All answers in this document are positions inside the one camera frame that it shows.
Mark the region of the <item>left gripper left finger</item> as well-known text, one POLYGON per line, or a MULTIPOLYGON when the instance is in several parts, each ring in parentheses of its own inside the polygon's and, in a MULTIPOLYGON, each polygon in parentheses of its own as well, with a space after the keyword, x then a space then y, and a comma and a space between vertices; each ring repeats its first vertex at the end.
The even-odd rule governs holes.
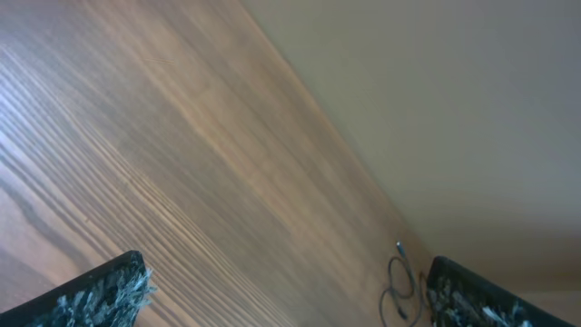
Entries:
POLYGON ((138 251, 119 255, 1 314, 1 327, 132 327, 154 293, 138 251))

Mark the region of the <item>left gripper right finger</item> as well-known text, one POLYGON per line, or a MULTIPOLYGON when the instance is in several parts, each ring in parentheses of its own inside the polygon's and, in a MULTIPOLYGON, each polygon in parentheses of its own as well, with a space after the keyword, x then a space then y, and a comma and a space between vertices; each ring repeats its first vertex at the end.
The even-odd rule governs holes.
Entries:
POLYGON ((427 299, 436 327, 573 327, 444 256, 430 267, 427 299))

